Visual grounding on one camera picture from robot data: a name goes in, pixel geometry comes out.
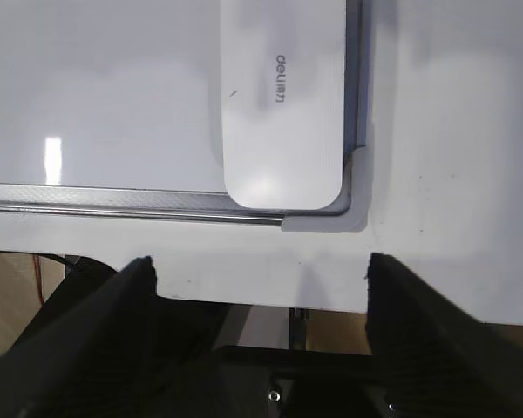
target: white whiteboard surface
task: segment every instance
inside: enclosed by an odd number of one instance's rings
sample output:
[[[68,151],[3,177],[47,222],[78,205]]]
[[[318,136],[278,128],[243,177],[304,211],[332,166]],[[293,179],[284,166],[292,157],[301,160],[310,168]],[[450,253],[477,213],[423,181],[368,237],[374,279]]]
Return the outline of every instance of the white whiteboard surface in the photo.
[[[374,3],[362,233],[0,214],[0,249],[150,254],[167,297],[359,312],[387,252],[478,319],[523,324],[523,0]]]
[[[0,183],[225,192],[218,16],[0,0]]]

